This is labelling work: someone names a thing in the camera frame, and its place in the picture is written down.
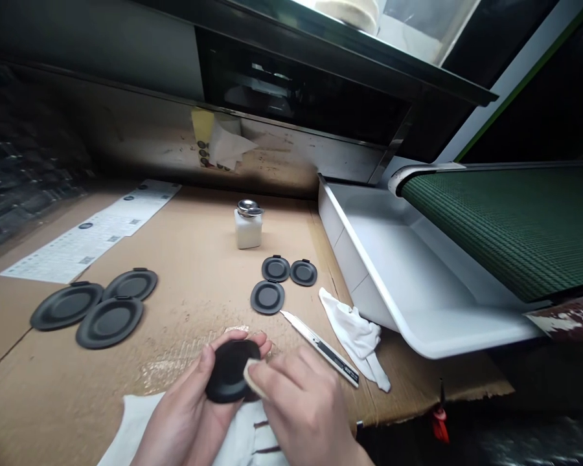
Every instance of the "white paper towel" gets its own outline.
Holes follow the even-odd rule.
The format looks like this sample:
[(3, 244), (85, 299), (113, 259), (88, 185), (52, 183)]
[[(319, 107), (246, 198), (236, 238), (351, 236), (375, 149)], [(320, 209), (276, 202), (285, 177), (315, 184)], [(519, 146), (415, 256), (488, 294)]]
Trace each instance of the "white paper towel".
[(209, 142), (209, 161), (235, 171), (235, 164), (242, 161), (242, 154), (257, 147), (241, 133), (239, 119), (216, 115)]
[[(144, 430), (164, 393), (123, 397), (123, 419), (119, 431), (97, 466), (130, 466)], [(212, 466), (289, 466), (281, 451), (258, 453), (278, 445), (261, 401), (244, 403), (239, 409)]]
[(375, 353), (380, 343), (380, 326), (365, 320), (358, 309), (340, 302), (323, 288), (319, 289), (319, 299), (335, 335), (356, 367), (366, 379), (375, 382), (380, 390), (388, 393), (391, 382)]

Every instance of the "black round gasket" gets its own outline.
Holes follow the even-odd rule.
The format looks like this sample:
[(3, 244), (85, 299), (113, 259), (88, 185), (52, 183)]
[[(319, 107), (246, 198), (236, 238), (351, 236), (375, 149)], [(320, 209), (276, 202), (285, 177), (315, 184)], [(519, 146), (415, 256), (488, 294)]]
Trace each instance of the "black round gasket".
[(244, 366), (249, 359), (261, 359), (257, 343), (231, 340), (216, 350), (216, 362), (205, 395), (214, 403), (233, 403), (252, 394), (244, 379)]
[(74, 282), (50, 294), (30, 316), (30, 326), (41, 331), (58, 330), (81, 321), (101, 300), (104, 287)]
[(309, 259), (302, 259), (291, 265), (290, 276), (299, 285), (313, 286), (317, 281), (317, 269)]
[(130, 296), (143, 301), (157, 285), (157, 274), (145, 267), (135, 267), (122, 273), (106, 287), (103, 301), (116, 296)]
[(290, 263), (279, 255), (264, 260), (261, 265), (261, 275), (271, 282), (284, 282), (290, 277)]
[(253, 288), (251, 307), (262, 314), (276, 314), (285, 302), (285, 290), (280, 283), (264, 280)]
[(102, 301), (90, 311), (76, 332), (77, 343), (89, 350), (114, 346), (134, 331), (143, 316), (143, 303), (129, 296)]

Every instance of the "metal pump lid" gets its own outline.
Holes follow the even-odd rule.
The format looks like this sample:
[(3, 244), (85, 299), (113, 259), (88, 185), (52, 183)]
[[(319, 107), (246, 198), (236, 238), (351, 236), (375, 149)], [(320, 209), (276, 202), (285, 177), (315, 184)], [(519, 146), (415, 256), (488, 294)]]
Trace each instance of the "metal pump lid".
[(255, 201), (243, 199), (238, 202), (238, 213), (242, 217), (258, 217), (264, 213), (264, 210)]

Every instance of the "cleaning cloth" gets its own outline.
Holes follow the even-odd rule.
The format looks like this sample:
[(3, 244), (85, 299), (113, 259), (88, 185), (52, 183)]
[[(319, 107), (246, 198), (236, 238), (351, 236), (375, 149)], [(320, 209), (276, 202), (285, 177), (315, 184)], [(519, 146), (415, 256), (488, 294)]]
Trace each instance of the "cleaning cloth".
[(391, 382), (376, 357), (376, 346), (380, 343), (380, 326), (360, 316), (356, 307), (351, 308), (335, 298), (323, 288), (319, 290), (328, 320), (341, 345), (348, 352), (356, 367), (366, 379), (378, 384), (387, 392)]
[[(143, 438), (149, 418), (164, 393), (123, 397), (121, 426), (97, 466), (130, 466)], [(212, 466), (289, 466), (278, 447), (261, 401), (244, 403), (239, 409)]]

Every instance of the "red tag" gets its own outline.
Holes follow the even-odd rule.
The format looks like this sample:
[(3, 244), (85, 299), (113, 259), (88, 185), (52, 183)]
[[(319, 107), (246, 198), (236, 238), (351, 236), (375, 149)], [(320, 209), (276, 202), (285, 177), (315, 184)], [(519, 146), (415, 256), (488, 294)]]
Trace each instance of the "red tag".
[(432, 428), (434, 429), (434, 436), (443, 443), (449, 443), (449, 434), (447, 434), (447, 413), (443, 408), (434, 409), (434, 418), (432, 419)]

